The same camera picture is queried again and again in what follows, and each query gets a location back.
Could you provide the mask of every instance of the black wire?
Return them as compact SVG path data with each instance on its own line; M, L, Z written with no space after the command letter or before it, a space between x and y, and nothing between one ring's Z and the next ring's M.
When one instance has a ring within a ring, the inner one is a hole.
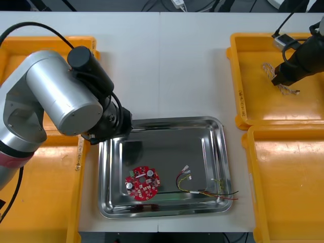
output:
M248 242L248 237L249 237L249 233L247 233L247 237L245 237L244 243L247 243Z
M49 31L53 32L55 35L57 35L58 37L60 37L65 43L67 43L72 49L74 48L73 45L66 39L64 38L59 32L57 32L56 30L52 29L51 27L44 25L44 24L40 24L40 23L36 23L36 22L22 22L22 23L18 23L18 24L14 24L13 26L9 27L8 29L6 29L1 35L0 35L0 47L2 45L2 43L4 42L5 38L15 29L24 27L24 26L39 26L45 29L48 29Z
M296 66L295 64L290 63L287 58L286 58L286 51L291 47L291 45L293 45L296 42L301 42L301 41L307 41L308 39L306 38L300 38L300 39L294 39L293 41L289 42L287 45L285 45L285 47L282 49L282 58L285 61L285 64L287 64L289 67L293 67L296 68L298 66Z
M141 9L141 12L143 12L144 11L144 8L149 4L151 2L151 0L148 0L145 4L144 4L144 6L142 7L142 9Z
M219 4L220 0L216 0L215 3L213 4L212 8L209 9L209 12L214 12L215 8L217 7L217 5Z
M67 1L67 0L62 0L64 3L65 3L65 5L67 5L67 7L69 8L69 9L71 9L73 12L77 12L77 10Z
M172 12L172 10L170 10L166 4L163 2L164 0L160 0L161 4L163 5L163 7L168 11L168 12Z
M302 2L300 2L300 4L288 15L288 17L286 17L286 19L283 21L283 23L279 26L279 28L275 31L274 35L279 35L279 32L281 30L281 28L284 26L284 24L290 19L290 17L292 17L292 15L297 12L299 10L299 8L301 6L303 6L303 4L309 0L304 0Z
M227 237L227 235L225 233L223 233L223 235L225 236L226 240L228 243L231 243L231 241L229 240L229 238Z
M15 192L12 195L12 198L11 198L9 204L8 204L8 207L6 208L6 210L4 211L4 213L2 214L2 217L0 219L0 224L1 224L2 220L5 218L5 216L7 215L7 213L9 212L12 204L14 204L14 201L16 199L16 196L17 196L17 194L19 192L19 188L20 188L20 185L21 185L21 181L22 181L23 174L24 174L24 167L21 167L19 169L19 177L18 177L18 181L17 181L17 186L16 186L16 189L15 189Z
M115 131L119 131L123 125L123 120L124 120L123 107L122 107L122 104L120 103L119 99L117 98L117 96L114 93L112 93L111 96L115 99L117 106L119 108L119 123L115 129Z
M156 0L151 7L148 8L148 10L146 10L146 12L150 11L157 3L159 0Z
M239 191L233 192L233 193L229 193L229 194L217 194L217 193L210 193L210 195L219 195L219 196L230 196L230 195L234 195L236 193L238 193Z
M204 6L204 7L200 8L200 9L196 10L195 12L200 12L201 10L204 10L204 9L207 8L210 4L212 4L214 1L216 1L216 0L212 0L212 1L211 1L210 3L208 3L206 6Z
M253 5L252 5L252 7L251 7L249 13L252 12L252 9L254 8L254 5L255 5L256 3L257 3L257 0L254 0L254 3L253 3Z
M236 239L235 241L233 241L232 243L236 243L239 242L245 235L246 233L243 233L238 239Z

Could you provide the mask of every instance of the white table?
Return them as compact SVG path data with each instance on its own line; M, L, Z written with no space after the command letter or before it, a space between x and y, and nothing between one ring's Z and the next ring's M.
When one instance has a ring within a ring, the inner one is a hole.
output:
M222 214L109 220L97 209L97 155L86 163L79 231L246 232L255 227L246 154L235 127L234 93L225 50L235 32L274 32L287 14L1 13L0 31L38 21L64 35L92 35L115 92L134 119L210 115L224 125L233 190ZM308 32L322 14L295 14L286 32ZM38 27L13 35L51 35Z

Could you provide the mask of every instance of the electronic component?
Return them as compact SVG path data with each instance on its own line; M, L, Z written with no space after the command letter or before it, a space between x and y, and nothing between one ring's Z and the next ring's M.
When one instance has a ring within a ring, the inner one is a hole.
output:
M133 188L133 185L132 185L132 183L127 183L126 184L126 188L128 189L128 190L130 190L130 189L132 189Z
M160 180L155 169L149 169L148 166L137 167L132 170L135 177L128 176L125 179L126 188L132 184L132 188L127 188L129 196L133 196L137 201L146 201L157 194L157 188L160 186Z
M147 171L147 176L151 177L154 175L154 172L152 170Z

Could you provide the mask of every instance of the stainless steel tray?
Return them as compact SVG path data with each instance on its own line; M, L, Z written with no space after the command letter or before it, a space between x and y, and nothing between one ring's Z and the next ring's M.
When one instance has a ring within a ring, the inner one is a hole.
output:
M217 119L146 119L133 125L128 137L100 144L98 205L104 217L188 215L231 207L231 200L182 192L176 186L178 173L189 165L192 180L184 181L183 188L232 192L223 127ZM151 200L135 201L127 194L125 178L138 166L155 168L159 174L161 186Z

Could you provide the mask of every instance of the black robot end effector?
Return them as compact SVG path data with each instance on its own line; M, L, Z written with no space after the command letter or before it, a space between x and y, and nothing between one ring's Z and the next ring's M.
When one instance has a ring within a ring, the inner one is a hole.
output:
M318 27L319 23L310 27L312 34L310 38L281 38L285 44L282 48L284 62L275 69L276 76L272 80L274 85L290 86L304 77L324 71L324 37L315 30ZM290 48L295 49L295 52L287 60L286 51Z
M67 62L72 68L72 75L96 96L103 107L100 120L83 137L91 144L97 144L128 135L133 128L132 114L122 107L113 93L114 84L93 53L86 47L75 47L68 54Z

